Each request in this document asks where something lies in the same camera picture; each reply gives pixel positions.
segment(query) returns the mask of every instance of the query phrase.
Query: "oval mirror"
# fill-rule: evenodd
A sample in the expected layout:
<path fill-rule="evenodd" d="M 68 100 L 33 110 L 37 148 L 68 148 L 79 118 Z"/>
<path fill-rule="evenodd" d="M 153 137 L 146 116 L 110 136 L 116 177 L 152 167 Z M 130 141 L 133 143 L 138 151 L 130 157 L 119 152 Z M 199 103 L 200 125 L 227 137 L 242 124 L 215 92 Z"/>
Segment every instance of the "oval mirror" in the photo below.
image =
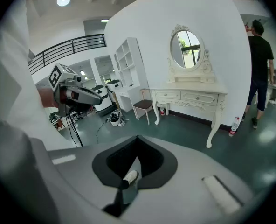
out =
<path fill-rule="evenodd" d="M 179 31 L 173 36 L 171 54 L 179 66 L 192 68 L 200 59 L 200 42 L 192 32 Z"/>

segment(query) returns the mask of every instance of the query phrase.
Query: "sneaker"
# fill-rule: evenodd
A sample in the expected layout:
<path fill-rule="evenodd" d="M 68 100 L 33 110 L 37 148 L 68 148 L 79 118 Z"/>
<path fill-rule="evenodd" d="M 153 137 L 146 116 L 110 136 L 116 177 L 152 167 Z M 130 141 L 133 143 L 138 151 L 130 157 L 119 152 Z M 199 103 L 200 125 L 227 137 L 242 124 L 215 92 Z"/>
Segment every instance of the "sneaker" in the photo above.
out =
<path fill-rule="evenodd" d="M 131 183 L 134 183 L 134 182 L 137 180 L 138 177 L 139 177 L 139 172 L 137 172 L 136 170 L 133 170 L 133 171 L 129 172 L 129 173 L 124 177 L 123 180 L 128 181 L 128 183 L 129 183 L 129 185 L 130 185 Z"/>
<path fill-rule="evenodd" d="M 243 114 L 241 121 L 244 122 L 245 118 L 246 118 L 246 113 Z"/>
<path fill-rule="evenodd" d="M 257 129 L 257 119 L 256 119 L 256 117 L 252 118 L 252 127 L 254 129 Z"/>

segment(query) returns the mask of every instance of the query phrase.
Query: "gray floor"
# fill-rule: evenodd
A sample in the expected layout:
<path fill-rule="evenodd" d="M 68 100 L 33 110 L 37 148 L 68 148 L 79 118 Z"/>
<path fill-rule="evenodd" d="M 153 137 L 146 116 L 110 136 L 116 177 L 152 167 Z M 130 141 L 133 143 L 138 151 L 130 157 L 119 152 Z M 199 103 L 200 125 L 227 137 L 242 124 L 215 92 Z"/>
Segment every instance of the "gray floor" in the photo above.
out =
<path fill-rule="evenodd" d="M 149 112 L 148 126 L 146 116 L 136 120 L 134 112 L 130 111 L 125 114 L 129 120 L 124 127 L 113 127 L 110 122 L 104 124 L 98 132 L 98 143 L 142 134 L 193 148 L 227 167 L 258 193 L 276 181 L 276 108 L 269 104 L 257 130 L 251 126 L 251 118 L 255 115 L 256 108 L 252 106 L 234 137 L 229 137 L 224 130 L 218 130 L 213 137 L 212 148 L 208 149 L 206 141 L 210 126 L 173 115 L 161 116 L 157 126 L 154 124 L 156 117 L 153 111 Z M 97 130 L 106 118 L 93 114 L 75 123 L 84 145 L 96 144 Z M 59 132 L 73 142 L 68 128 Z M 79 142 L 73 131 L 72 135 Z"/>

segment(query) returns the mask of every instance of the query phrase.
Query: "dark shorts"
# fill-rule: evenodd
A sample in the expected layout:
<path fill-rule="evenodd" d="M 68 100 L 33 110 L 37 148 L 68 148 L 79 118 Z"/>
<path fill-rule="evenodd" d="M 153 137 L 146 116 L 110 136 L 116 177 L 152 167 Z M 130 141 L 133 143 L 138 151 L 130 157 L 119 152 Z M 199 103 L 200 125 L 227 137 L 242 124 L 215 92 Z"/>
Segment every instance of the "dark shorts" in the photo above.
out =
<path fill-rule="evenodd" d="M 260 80 L 251 80 L 250 93 L 248 98 L 248 105 L 251 105 L 252 99 L 257 91 L 258 93 L 258 104 L 257 108 L 264 111 L 265 100 L 267 97 L 268 83 Z"/>

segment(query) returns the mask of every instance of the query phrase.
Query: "white cloth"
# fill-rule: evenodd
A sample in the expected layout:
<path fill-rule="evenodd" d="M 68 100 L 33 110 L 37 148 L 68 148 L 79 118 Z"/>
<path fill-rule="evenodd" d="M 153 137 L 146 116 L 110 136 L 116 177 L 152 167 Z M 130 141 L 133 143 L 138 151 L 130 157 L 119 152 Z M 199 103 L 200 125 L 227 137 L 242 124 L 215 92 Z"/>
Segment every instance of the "white cloth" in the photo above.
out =
<path fill-rule="evenodd" d="M 75 147 L 48 120 L 28 70 L 26 11 L 26 0 L 16 0 L 0 22 L 0 121 L 41 139 L 47 150 Z"/>

